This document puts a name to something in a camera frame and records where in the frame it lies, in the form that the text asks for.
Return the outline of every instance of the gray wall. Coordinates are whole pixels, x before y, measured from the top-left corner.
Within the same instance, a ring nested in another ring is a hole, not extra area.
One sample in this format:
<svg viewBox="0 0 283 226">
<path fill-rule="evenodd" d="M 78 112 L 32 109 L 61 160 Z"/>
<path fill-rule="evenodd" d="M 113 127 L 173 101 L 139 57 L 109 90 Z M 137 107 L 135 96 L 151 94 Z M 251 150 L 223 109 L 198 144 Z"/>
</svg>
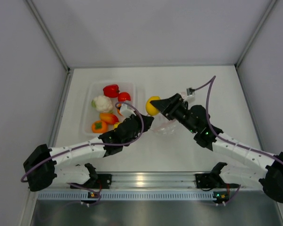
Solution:
<svg viewBox="0 0 283 226">
<path fill-rule="evenodd" d="M 283 151 L 283 0 L 240 67 L 263 148 Z"/>
<path fill-rule="evenodd" d="M 34 0 L 72 67 L 236 63 L 270 0 Z"/>
<path fill-rule="evenodd" d="M 22 0 L 0 0 L 0 226 L 17 225 L 23 162 L 48 140 L 65 72 Z"/>
</svg>

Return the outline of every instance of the plastic bin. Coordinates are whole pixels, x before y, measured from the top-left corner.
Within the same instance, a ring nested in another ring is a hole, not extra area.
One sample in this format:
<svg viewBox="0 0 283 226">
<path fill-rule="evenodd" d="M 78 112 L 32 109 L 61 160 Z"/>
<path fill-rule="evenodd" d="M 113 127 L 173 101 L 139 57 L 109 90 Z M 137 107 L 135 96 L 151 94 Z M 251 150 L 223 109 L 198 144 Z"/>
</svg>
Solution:
<svg viewBox="0 0 283 226">
<path fill-rule="evenodd" d="M 111 84 L 117 84 L 119 86 L 120 92 L 127 92 L 131 96 L 131 104 L 135 106 L 135 100 L 136 100 L 136 88 L 135 85 L 132 82 L 126 82 L 126 81 L 98 81 L 94 82 L 90 85 L 89 90 L 87 92 L 87 97 L 85 99 L 84 104 L 84 110 L 83 110 L 83 120 L 82 120 L 82 132 L 86 136 L 90 137 L 98 137 L 101 135 L 101 133 L 93 133 L 91 130 L 91 125 L 95 122 L 100 120 L 100 113 L 95 110 L 91 106 L 91 102 L 93 98 L 103 95 L 103 88 L 105 86 L 111 85 Z M 113 106 L 117 102 L 117 98 L 111 98 Z M 120 116 L 117 113 L 117 109 L 113 108 L 113 114 L 115 114 L 119 121 L 123 121 L 125 118 Z M 108 130 L 112 130 L 113 125 L 108 126 Z"/>
</svg>

